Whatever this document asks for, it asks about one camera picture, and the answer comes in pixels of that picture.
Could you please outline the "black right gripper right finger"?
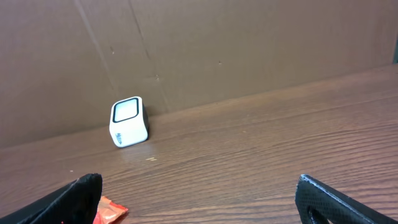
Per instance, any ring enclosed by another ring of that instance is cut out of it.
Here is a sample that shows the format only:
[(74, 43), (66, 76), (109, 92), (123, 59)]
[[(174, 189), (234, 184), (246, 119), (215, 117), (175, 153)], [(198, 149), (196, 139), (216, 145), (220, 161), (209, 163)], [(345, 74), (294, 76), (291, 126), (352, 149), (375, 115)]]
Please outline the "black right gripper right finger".
[(397, 224), (396, 220), (306, 174), (298, 180), (295, 204), (301, 222), (307, 224)]

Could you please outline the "orange noodle packet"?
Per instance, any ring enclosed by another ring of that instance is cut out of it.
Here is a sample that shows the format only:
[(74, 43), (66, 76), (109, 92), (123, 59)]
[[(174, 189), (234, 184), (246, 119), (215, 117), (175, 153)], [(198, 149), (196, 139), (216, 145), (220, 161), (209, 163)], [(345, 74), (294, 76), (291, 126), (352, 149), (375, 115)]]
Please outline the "orange noodle packet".
[(105, 196), (101, 196), (93, 224), (110, 224), (128, 212), (122, 205), (114, 203)]

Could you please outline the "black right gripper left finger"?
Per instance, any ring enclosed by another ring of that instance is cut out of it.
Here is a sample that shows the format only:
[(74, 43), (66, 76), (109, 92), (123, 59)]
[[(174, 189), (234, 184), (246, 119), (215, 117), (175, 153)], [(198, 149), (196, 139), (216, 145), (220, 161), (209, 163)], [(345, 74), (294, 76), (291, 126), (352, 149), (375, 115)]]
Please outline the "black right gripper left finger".
[(86, 174), (1, 218), (4, 224), (92, 224), (101, 198), (100, 174)]

